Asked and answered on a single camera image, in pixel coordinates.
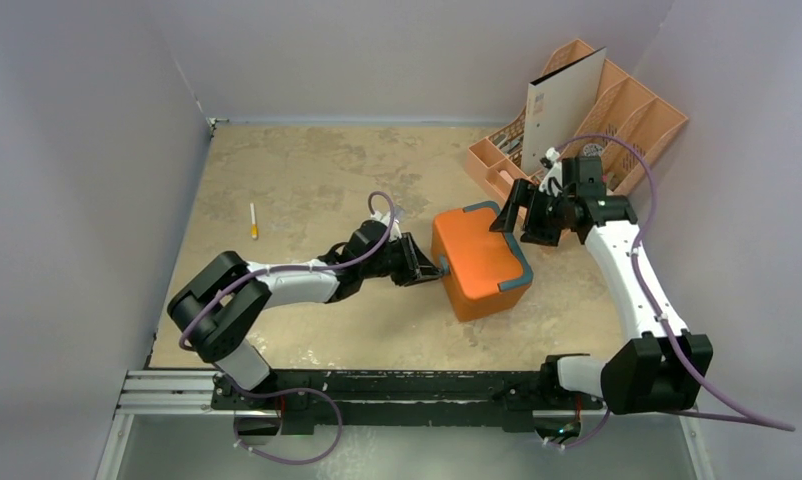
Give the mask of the orange medicine kit box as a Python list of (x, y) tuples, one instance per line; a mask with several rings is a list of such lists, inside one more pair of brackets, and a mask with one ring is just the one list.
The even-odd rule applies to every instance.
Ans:
[(512, 309), (532, 285), (532, 267), (514, 235), (489, 230), (499, 213), (497, 203), (484, 201), (433, 219), (431, 256), (460, 322)]

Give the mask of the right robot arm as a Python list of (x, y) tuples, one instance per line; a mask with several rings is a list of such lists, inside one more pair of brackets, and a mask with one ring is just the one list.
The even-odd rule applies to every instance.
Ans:
[(521, 241), (551, 247), (563, 232), (575, 233), (605, 279), (625, 343), (606, 362), (587, 354), (548, 357), (538, 381), (541, 399), (561, 407), (587, 394), (617, 415), (691, 409), (713, 357), (710, 340), (691, 333), (668, 305), (635, 210), (627, 197), (608, 192), (600, 158), (566, 158), (555, 170), (552, 186), (515, 180), (489, 229), (510, 233), (522, 217)]

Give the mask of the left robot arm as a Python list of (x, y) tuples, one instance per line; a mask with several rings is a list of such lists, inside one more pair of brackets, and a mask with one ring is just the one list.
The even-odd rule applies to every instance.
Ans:
[(368, 279), (387, 277), (408, 287), (442, 275), (410, 233), (366, 220), (347, 241), (305, 263), (259, 264), (225, 251), (169, 301), (166, 313), (181, 332), (181, 346), (228, 376), (249, 408), (261, 409), (274, 399), (274, 373), (247, 335), (262, 312), (340, 302)]

